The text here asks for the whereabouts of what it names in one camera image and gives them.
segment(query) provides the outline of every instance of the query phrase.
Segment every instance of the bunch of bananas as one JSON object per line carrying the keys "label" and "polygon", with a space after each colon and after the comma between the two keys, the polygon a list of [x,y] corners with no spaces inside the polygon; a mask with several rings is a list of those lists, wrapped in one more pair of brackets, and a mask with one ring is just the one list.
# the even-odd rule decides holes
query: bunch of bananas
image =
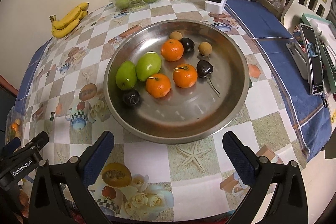
{"label": "bunch of bananas", "polygon": [[56,20],[55,15],[50,16],[49,18],[52,24],[52,35],[56,38],[62,38],[69,34],[74,28],[77,27],[80,20],[88,14],[88,11],[86,11],[88,6],[88,2],[83,2],[77,5],[61,20]]}

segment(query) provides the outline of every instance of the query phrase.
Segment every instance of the stainless steel bowl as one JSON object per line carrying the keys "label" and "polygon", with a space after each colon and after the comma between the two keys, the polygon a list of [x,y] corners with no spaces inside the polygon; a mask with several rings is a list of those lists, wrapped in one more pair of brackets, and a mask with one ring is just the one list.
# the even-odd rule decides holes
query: stainless steel bowl
{"label": "stainless steel bowl", "polygon": [[[170,92],[155,99],[147,93],[145,82],[138,81],[135,89],[139,91],[142,102],[135,108],[126,107],[122,102],[122,91],[115,81],[119,66],[126,60],[136,65],[146,52],[157,52],[161,56],[162,44],[176,30],[192,39],[195,48],[194,52],[184,53],[175,62],[162,58],[160,73],[169,77]],[[213,51],[208,57],[198,52],[198,45],[203,41],[212,45]],[[200,59],[213,65],[211,81],[220,96],[207,79],[198,78],[195,85],[187,89],[174,84],[172,73],[177,65],[187,63],[196,68]],[[117,122],[140,138],[164,144],[193,142],[224,128],[240,111],[248,86],[248,66],[237,44],[216,28],[192,20],[162,21],[134,33],[113,54],[104,77],[105,99]]]}

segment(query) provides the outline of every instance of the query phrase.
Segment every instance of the dark cherry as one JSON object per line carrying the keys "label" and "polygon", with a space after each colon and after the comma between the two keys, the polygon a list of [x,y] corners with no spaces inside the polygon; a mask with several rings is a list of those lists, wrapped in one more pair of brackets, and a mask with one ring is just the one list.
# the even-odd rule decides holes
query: dark cherry
{"label": "dark cherry", "polygon": [[128,106],[135,106],[140,102],[140,94],[137,90],[128,90],[123,94],[123,102]]}
{"label": "dark cherry", "polygon": [[192,41],[190,38],[182,37],[180,42],[183,45],[184,52],[191,52],[195,47],[194,41]]}
{"label": "dark cherry", "polygon": [[213,72],[213,66],[206,60],[200,60],[196,66],[199,77],[205,78]]}

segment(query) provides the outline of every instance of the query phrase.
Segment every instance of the checkered tablecloth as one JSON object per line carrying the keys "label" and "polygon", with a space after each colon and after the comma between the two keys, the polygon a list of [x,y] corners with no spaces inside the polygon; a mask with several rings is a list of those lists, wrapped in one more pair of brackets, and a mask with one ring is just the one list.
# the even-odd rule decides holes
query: checkered tablecloth
{"label": "checkered tablecloth", "polygon": [[[274,154],[275,161],[295,160],[305,168],[277,83],[262,54],[227,11],[211,14],[204,11],[204,4],[205,0],[161,0],[123,12],[112,4],[103,6],[67,37],[53,38],[37,66],[26,100],[23,144],[46,131],[49,143],[42,155],[57,164],[81,155],[104,130],[111,131],[115,146],[105,165],[124,165],[132,180],[125,187],[113,186],[109,198],[102,190],[111,185],[101,176],[89,189],[97,202],[110,200],[119,206],[114,210],[118,217],[180,221],[236,209],[246,194],[244,186],[234,186],[231,192],[220,186],[231,178],[241,185],[222,148],[223,134],[229,130],[255,153],[265,150]],[[207,22],[226,32],[245,55],[253,84],[242,109],[226,128],[182,145],[147,142],[124,130],[111,116],[102,91],[105,69],[118,46],[142,27],[171,19]],[[25,183],[28,192],[29,183]]]}

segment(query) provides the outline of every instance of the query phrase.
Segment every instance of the mandarin orange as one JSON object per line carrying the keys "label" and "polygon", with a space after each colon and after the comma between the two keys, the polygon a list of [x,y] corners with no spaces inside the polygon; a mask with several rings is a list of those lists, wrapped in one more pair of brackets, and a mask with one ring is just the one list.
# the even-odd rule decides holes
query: mandarin orange
{"label": "mandarin orange", "polygon": [[167,61],[179,60],[183,55],[183,45],[176,39],[169,39],[161,47],[161,55]]}
{"label": "mandarin orange", "polygon": [[166,96],[170,88],[169,78],[162,73],[153,74],[146,80],[146,90],[154,98]]}
{"label": "mandarin orange", "polygon": [[178,65],[173,72],[175,84],[181,88],[189,88],[197,81],[197,71],[189,64]]}

